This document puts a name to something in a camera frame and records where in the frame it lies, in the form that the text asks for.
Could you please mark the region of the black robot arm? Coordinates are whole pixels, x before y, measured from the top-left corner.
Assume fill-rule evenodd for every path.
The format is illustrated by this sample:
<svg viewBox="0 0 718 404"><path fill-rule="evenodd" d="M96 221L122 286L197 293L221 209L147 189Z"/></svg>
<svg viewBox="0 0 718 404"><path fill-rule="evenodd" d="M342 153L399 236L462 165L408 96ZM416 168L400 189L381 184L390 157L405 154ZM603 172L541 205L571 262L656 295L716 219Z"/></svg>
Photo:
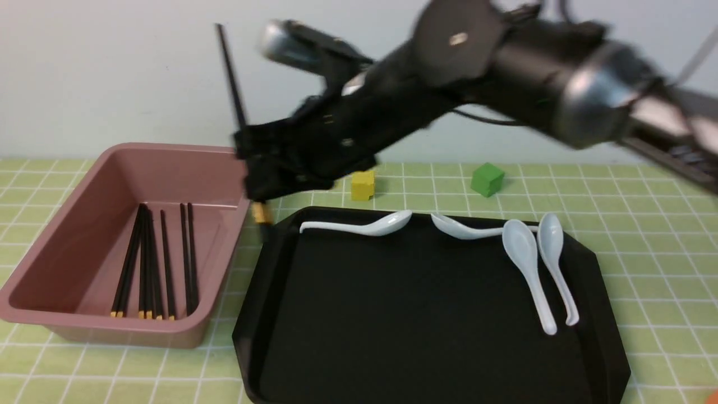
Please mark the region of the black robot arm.
<svg viewBox="0 0 718 404"><path fill-rule="evenodd" d="M374 61L296 20L270 21L270 61L325 79L290 117L240 123L245 191L264 203L377 164L378 154L466 104L572 149L615 143L716 193L716 98L682 89L597 21L539 18L542 2L431 1L413 33Z"/></svg>

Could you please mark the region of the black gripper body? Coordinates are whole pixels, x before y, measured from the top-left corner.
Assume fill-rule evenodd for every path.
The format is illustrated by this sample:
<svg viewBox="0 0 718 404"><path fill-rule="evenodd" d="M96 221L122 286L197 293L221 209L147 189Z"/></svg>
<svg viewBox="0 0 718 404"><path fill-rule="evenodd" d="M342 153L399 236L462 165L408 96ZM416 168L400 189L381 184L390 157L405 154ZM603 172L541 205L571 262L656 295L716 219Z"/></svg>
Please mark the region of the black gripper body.
<svg viewBox="0 0 718 404"><path fill-rule="evenodd" d="M248 168L248 198L264 203L329 189L351 172L372 168L384 149L423 130L427 86L418 76L414 46L408 38L374 61L297 20L268 21L259 41L262 55L322 77L325 89L289 117L249 125L233 84L240 126L235 146Z"/></svg>

